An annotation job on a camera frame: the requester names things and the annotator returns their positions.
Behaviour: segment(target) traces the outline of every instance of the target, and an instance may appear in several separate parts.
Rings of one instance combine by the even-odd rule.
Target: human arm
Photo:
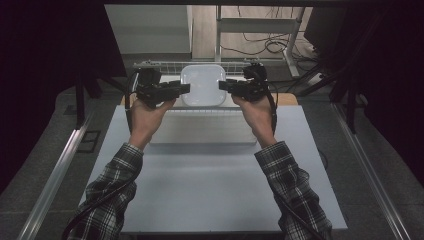
[[[255,157],[281,210],[278,223],[286,233],[286,239],[312,239],[312,235],[294,220],[284,203],[324,239],[331,239],[331,222],[320,207],[318,196],[309,186],[308,173],[298,167],[287,145],[277,142],[273,136],[268,100],[263,98],[251,103],[233,96],[233,101],[241,107],[246,122],[262,147]]]
[[[175,103],[168,101],[150,109],[136,100],[132,106],[132,133],[101,175],[86,188],[86,201],[76,215],[108,194],[128,184],[110,200],[101,204],[78,222],[67,239],[118,239],[124,213],[136,192],[135,178],[143,164],[143,150],[159,128],[165,112]]]

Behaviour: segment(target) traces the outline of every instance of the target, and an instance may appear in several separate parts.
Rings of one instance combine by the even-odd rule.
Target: floor
[[[198,21],[205,21],[206,16],[214,19],[214,8],[199,9],[195,11],[203,16]],[[248,14],[249,9],[241,8],[241,13]],[[262,9],[259,17],[264,17],[269,11]],[[279,10],[285,16],[291,14],[291,9]],[[227,9],[224,14],[238,15],[237,9]],[[211,37],[207,37],[205,31],[194,29],[193,53],[194,60],[213,58],[214,43]],[[242,35],[235,38],[222,39],[222,45],[230,48],[238,48],[240,51],[258,51],[263,43],[245,43]],[[300,53],[304,56],[313,57],[314,53],[304,40]],[[270,54],[261,58],[281,59],[282,56]],[[223,51],[223,56],[228,58],[244,58],[233,51]],[[153,59],[157,60],[191,60],[182,56],[159,55],[159,56],[123,56],[125,63],[133,60]],[[305,68],[313,66],[313,62],[304,63]],[[270,81],[278,82],[279,91],[286,91],[293,84],[283,61],[268,66]],[[126,79],[116,79],[125,83]],[[308,86],[308,81],[291,88],[290,91],[299,91]],[[96,160],[97,153],[107,132],[109,121],[114,108],[120,103],[122,94],[113,87],[100,81],[103,95],[100,99],[88,99],[95,106],[93,118],[88,126],[89,131],[99,134],[95,145],[81,144],[79,150],[92,151],[78,152],[74,156],[67,171],[64,181],[49,208],[49,211],[39,226],[36,239],[58,239],[74,209],[79,204],[79,199],[84,191],[84,186],[91,173],[91,168]],[[348,224],[348,230],[333,232],[334,239],[396,239],[380,208],[379,203],[365,179],[365,174],[354,151],[348,144],[347,137],[341,129],[340,122],[328,100],[328,92],[331,85],[306,97],[299,98],[299,104],[303,107],[306,118],[314,136],[318,149],[322,154],[323,163],[327,165],[327,174],[333,185],[339,205]],[[36,147],[31,152],[24,166],[21,168],[9,187],[0,196],[0,239],[16,239],[22,230],[30,212],[42,191],[44,184],[50,176],[57,160],[59,159],[70,134],[72,133],[75,118],[75,91],[68,89],[61,93],[56,100],[56,111],[52,116],[49,126]],[[389,194],[406,229],[410,239],[424,239],[424,190],[410,173],[396,151],[378,133],[363,113],[363,108],[356,109],[356,130],[365,152]],[[181,239],[205,239],[205,236],[184,236]],[[232,234],[215,236],[215,239],[277,239],[274,235],[245,235]],[[170,236],[144,236],[143,239],[176,239]]]

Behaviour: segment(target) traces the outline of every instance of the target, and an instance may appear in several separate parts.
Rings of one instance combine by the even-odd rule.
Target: plaid shirt
[[[290,150],[284,142],[262,149],[255,154],[274,198],[282,211],[278,224],[286,233],[286,239],[311,239],[312,236],[300,224],[285,213],[281,202],[286,201],[292,209],[325,239],[331,239],[331,222],[319,206],[319,198],[309,187],[309,175],[297,166]],[[103,173],[86,189],[86,201],[76,212],[78,214],[91,202],[105,196],[121,186],[127,179],[141,169],[143,152],[124,143]],[[134,198],[135,183],[111,201],[101,205],[84,218],[71,232],[69,240],[74,239],[118,239],[124,224],[124,213],[128,203]]]

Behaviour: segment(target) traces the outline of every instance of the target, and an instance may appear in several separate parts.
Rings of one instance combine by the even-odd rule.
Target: checkered sleeve
[[[143,164],[143,152],[124,143],[100,176],[86,188],[86,201],[76,214],[93,202],[119,188],[134,174],[138,174]],[[118,239],[124,224],[124,213],[128,203],[134,198],[136,184],[133,182],[111,200],[90,212],[71,232],[69,239]]]
[[[281,210],[278,224],[286,233],[285,239],[305,240],[313,236],[288,214],[283,201],[324,239],[331,239],[331,222],[319,205],[318,195],[309,186],[309,174],[299,168],[287,145],[278,142],[257,152],[255,157]]]

